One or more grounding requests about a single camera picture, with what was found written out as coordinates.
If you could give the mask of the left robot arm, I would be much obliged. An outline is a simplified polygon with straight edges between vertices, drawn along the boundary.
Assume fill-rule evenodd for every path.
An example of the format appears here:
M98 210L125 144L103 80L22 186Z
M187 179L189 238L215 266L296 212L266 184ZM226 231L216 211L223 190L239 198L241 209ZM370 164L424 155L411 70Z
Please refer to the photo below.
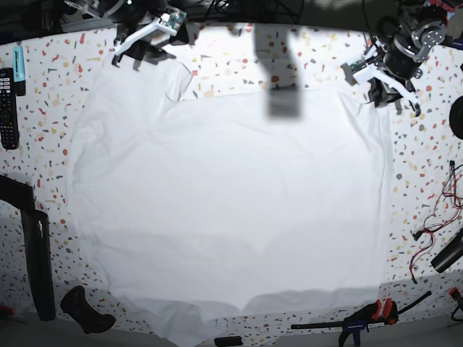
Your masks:
M429 53L444 42L448 16L441 5L428 1L399 1L397 9L398 17L381 18L375 32L367 26L370 39L365 52L347 63L346 78L354 85L369 83L368 97L376 108L405 99L419 116L412 81L421 78Z

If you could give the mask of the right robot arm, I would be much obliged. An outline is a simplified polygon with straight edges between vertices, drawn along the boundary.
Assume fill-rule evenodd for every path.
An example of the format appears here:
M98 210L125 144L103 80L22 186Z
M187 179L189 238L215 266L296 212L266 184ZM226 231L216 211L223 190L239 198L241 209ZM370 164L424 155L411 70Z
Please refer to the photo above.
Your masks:
M61 28L64 32L97 30L115 27L114 56L111 64L119 66L124 56L134 60L137 71L143 61L157 64L169 58L163 49L150 43L154 32L177 36L186 19L186 13L168 1L65 1L67 7L84 14L86 19L66 15Z

